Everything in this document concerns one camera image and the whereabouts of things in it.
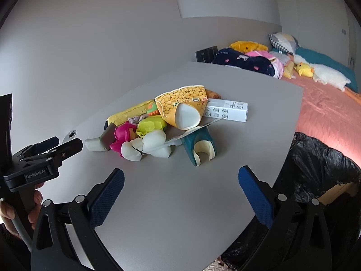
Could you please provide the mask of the pink plastic sand mould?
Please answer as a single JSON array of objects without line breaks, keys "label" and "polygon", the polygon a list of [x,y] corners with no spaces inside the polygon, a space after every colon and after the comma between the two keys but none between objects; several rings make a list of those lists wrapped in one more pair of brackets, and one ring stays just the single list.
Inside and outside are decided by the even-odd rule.
[{"label": "pink plastic sand mould", "polygon": [[129,122],[125,122],[116,127],[114,131],[115,140],[109,145],[110,149],[120,154],[122,144],[130,142],[137,137],[136,130],[137,126]]}]

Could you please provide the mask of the yellow blue snack wrapper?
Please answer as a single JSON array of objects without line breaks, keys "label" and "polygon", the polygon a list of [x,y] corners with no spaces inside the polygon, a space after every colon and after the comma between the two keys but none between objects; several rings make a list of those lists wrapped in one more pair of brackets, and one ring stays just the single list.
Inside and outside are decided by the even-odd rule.
[{"label": "yellow blue snack wrapper", "polygon": [[108,128],[110,123],[113,123],[118,127],[125,123],[129,118],[146,114],[149,107],[152,106],[153,103],[155,103],[154,100],[148,100],[109,116],[105,121],[104,130]]}]

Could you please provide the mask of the plaid fabric flower scrunchie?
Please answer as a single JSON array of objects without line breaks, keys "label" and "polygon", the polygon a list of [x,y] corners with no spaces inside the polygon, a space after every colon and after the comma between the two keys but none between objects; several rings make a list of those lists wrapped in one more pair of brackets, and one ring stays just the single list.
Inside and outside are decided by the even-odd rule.
[{"label": "plaid fabric flower scrunchie", "polygon": [[131,125],[138,125],[143,119],[146,119],[148,117],[148,114],[142,114],[140,116],[133,116],[128,118],[128,122]]}]

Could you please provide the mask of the lime green sand mould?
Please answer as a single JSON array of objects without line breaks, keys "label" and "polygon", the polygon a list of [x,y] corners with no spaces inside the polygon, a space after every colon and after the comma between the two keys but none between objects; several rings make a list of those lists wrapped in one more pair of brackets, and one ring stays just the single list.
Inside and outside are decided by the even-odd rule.
[{"label": "lime green sand mould", "polygon": [[161,115],[149,116],[138,123],[136,134],[143,138],[146,134],[154,130],[165,130],[167,123]]}]

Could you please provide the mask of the white thermometer box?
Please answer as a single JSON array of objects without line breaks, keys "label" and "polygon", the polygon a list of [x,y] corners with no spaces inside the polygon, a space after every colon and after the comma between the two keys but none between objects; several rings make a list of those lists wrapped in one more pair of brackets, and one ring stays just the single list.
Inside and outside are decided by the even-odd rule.
[{"label": "white thermometer box", "polygon": [[210,98],[207,102],[203,116],[236,122],[246,122],[248,117],[248,103]]}]

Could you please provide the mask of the brown plush toy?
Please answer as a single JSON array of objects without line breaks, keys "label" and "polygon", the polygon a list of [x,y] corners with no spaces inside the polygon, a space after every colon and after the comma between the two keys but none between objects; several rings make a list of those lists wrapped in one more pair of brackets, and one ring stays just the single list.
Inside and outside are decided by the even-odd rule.
[{"label": "brown plush toy", "polygon": [[207,98],[215,98],[215,99],[221,99],[222,97],[218,94],[218,93],[216,93],[216,92],[214,92],[214,91],[211,91],[211,90],[206,90],[206,94],[207,94]]}]

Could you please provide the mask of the black trash bag bin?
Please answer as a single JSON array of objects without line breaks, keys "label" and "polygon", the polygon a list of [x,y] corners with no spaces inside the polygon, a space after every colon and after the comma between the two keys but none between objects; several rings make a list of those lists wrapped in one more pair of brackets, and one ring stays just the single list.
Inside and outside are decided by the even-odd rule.
[{"label": "black trash bag bin", "polygon": [[359,270],[360,167],[295,133],[272,187],[283,194],[268,228],[253,218],[221,255],[231,270]]}]

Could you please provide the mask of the white foam pieces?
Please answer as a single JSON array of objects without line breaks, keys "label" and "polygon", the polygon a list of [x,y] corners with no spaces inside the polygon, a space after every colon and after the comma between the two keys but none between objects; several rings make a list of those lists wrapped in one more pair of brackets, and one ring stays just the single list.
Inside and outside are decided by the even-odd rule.
[{"label": "white foam pieces", "polygon": [[166,134],[162,130],[154,130],[143,138],[124,142],[120,149],[123,158],[129,161],[140,161],[144,155],[167,159],[171,155],[170,146],[165,146]]}]

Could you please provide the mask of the green orange seahorse toy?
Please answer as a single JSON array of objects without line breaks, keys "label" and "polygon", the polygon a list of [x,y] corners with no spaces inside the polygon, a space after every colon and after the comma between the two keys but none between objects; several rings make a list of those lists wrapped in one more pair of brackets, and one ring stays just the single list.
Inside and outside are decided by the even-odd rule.
[{"label": "green orange seahorse toy", "polygon": [[160,114],[156,102],[152,102],[149,104],[146,113],[148,114],[148,116],[155,116]]}]

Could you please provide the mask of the teal plastic scoop toy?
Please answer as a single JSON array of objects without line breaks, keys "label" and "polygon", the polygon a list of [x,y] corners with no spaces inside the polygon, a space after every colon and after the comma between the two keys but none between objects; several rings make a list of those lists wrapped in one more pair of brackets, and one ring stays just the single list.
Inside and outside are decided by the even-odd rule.
[{"label": "teal plastic scoop toy", "polygon": [[207,127],[185,136],[181,142],[193,166],[201,165],[199,153],[205,153],[209,160],[214,159],[217,154],[215,143]]}]

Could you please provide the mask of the grey flat card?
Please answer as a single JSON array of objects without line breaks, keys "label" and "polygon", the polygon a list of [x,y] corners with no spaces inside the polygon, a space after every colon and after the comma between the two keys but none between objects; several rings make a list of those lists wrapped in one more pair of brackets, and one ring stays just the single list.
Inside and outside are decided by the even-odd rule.
[{"label": "grey flat card", "polygon": [[170,144],[171,146],[172,145],[175,145],[184,137],[202,129],[202,128],[205,128],[205,127],[208,127],[209,125],[212,125],[214,123],[217,123],[219,121],[221,121],[222,118],[220,119],[211,119],[211,118],[206,118],[206,119],[202,119],[200,125],[194,127],[194,128],[191,128],[189,130],[180,130],[178,128],[171,128],[167,131],[167,138],[166,138],[166,141],[165,143],[166,144]]}]

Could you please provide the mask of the pink bed sheet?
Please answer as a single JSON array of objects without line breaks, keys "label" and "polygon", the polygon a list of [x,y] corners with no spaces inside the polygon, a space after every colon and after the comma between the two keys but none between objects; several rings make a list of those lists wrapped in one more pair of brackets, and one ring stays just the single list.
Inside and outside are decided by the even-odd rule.
[{"label": "pink bed sheet", "polygon": [[307,77],[282,80],[303,88],[296,130],[317,138],[360,165],[360,94],[348,87],[341,91]]}]

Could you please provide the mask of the white goose plush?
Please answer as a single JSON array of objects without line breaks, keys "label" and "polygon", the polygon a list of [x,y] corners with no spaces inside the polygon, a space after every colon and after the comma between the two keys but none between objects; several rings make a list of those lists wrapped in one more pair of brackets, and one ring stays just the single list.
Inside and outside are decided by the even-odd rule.
[{"label": "white goose plush", "polygon": [[309,64],[302,56],[297,54],[293,56],[293,60],[295,66],[300,62],[304,62],[313,67],[315,72],[312,79],[315,82],[320,82],[324,85],[329,84],[343,92],[345,91],[345,86],[351,82],[351,80],[345,77],[341,72],[326,65]]}]

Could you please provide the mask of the yellow orange plush pillow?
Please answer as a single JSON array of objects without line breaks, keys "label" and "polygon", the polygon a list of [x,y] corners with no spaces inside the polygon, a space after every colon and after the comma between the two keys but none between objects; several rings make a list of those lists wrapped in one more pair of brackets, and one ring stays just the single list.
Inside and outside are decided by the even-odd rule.
[{"label": "yellow orange plush pillow", "polygon": [[248,53],[251,51],[268,51],[268,47],[263,44],[252,41],[243,41],[243,40],[234,42],[230,44],[229,47],[241,53]]}]

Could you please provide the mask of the black wall socket panel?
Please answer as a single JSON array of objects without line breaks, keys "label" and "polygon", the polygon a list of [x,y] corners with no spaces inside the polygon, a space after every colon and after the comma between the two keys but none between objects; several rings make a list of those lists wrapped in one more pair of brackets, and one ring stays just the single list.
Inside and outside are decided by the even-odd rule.
[{"label": "black wall socket panel", "polygon": [[218,52],[217,46],[209,47],[195,52],[197,62],[212,63]]}]

